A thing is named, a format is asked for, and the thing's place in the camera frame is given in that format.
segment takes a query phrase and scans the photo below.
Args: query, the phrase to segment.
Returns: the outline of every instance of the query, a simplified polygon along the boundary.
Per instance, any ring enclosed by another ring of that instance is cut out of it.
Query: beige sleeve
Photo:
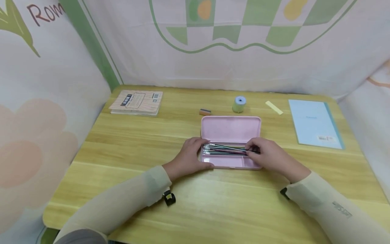
[[[321,225],[334,244],[390,243],[390,234],[312,172],[287,186],[286,195]]]
[[[160,200],[171,184],[164,168],[156,166],[104,191],[69,218],[54,243],[66,234],[80,229],[94,230],[107,239],[111,232],[135,212]]]

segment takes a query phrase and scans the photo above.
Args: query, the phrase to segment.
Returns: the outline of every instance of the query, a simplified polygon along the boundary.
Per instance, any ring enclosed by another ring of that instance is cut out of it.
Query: pink pencil case
[[[205,116],[201,122],[201,136],[210,143],[225,146],[244,146],[260,135],[261,119],[254,116]],[[201,159],[222,169],[260,169],[248,156],[206,155]]]

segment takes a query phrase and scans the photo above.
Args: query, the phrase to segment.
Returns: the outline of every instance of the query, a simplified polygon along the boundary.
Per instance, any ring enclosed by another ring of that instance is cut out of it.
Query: leaf print
[[[12,0],[5,0],[5,8],[7,13],[0,8],[0,30],[7,30],[21,36],[31,50],[40,57],[38,51],[33,46],[31,33],[24,23],[15,3]]]

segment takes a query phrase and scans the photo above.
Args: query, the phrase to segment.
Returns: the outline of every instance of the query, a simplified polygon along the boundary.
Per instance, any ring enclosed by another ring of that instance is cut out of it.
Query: wood grain
[[[158,116],[110,114],[108,107],[122,89],[163,91]],[[247,99],[242,114],[232,112],[236,96]],[[346,149],[298,144],[288,99],[327,102]],[[268,100],[284,113],[268,107]],[[113,92],[45,209],[45,225],[60,229],[94,196],[173,159],[185,139],[200,135],[200,108],[213,115],[259,116],[263,137],[276,141],[390,230],[390,206],[331,98],[148,86],[121,86]],[[137,213],[110,239],[137,244],[329,243],[317,223],[279,194],[287,183],[265,170],[215,169],[192,175],[172,186],[175,205],[159,202]]]

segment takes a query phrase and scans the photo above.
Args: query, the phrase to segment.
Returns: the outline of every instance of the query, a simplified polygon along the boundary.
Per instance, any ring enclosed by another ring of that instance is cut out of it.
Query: hand
[[[257,154],[247,151],[246,154],[258,165],[282,174],[291,183],[301,181],[311,173],[307,167],[291,157],[274,141],[255,137],[248,141],[245,149],[260,152]]]
[[[214,168],[214,164],[201,162],[197,156],[200,147],[208,142],[208,140],[200,137],[187,139],[179,154],[172,161],[163,165],[172,182],[182,176],[190,175],[204,169]]]

